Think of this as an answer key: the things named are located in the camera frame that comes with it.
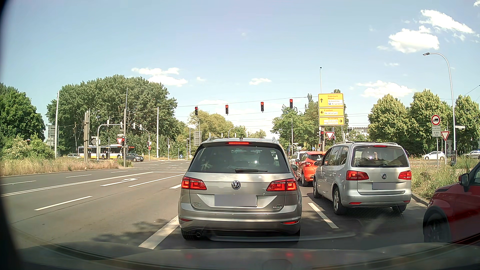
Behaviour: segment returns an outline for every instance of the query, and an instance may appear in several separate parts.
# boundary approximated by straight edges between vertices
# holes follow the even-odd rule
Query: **rear wiper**
[[[268,172],[268,171],[258,170],[258,169],[235,169],[235,172],[239,173],[239,172]]]

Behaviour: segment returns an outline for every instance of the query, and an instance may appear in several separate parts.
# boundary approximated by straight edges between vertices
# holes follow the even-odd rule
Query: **vw logo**
[[[235,180],[235,181],[232,182],[232,188],[233,189],[239,189],[240,186],[241,186],[240,181]]]

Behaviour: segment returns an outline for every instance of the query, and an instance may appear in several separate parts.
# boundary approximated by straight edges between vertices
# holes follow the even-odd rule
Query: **yellow direction sign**
[[[319,108],[343,108],[343,93],[318,94]]]
[[[344,116],[343,108],[318,108],[318,116]]]
[[[328,117],[323,116],[318,118],[318,125],[345,125],[345,118],[343,116]]]

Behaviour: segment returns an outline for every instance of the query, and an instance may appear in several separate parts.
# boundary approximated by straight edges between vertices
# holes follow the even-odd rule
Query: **orange car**
[[[315,161],[322,160],[324,157],[325,152],[318,152],[318,151],[308,151],[301,157],[298,163],[298,170],[297,170],[297,179],[301,181],[301,186],[311,186],[313,182],[313,175],[315,174],[315,170],[317,170],[317,166],[313,163]]]

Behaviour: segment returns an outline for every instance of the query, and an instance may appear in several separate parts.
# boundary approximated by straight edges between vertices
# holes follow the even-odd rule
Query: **rear window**
[[[289,173],[280,149],[255,146],[205,147],[195,155],[189,172],[235,173],[235,169],[258,169]]]
[[[354,148],[352,167],[408,167],[402,148],[360,146]]]

